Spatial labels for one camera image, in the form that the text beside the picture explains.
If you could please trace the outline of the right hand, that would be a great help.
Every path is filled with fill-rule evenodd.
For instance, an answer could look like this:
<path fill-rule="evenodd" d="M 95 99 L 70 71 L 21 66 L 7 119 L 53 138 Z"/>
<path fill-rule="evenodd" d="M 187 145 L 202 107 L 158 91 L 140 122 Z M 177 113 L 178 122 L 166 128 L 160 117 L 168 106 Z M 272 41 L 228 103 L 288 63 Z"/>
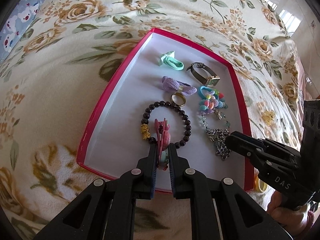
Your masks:
<path fill-rule="evenodd" d="M 278 222 L 293 238 L 303 236 L 314 223 L 314 214 L 307 205 L 297 211 L 281 207 L 282 194 L 274 191 L 267 206 L 267 213 Z"/>

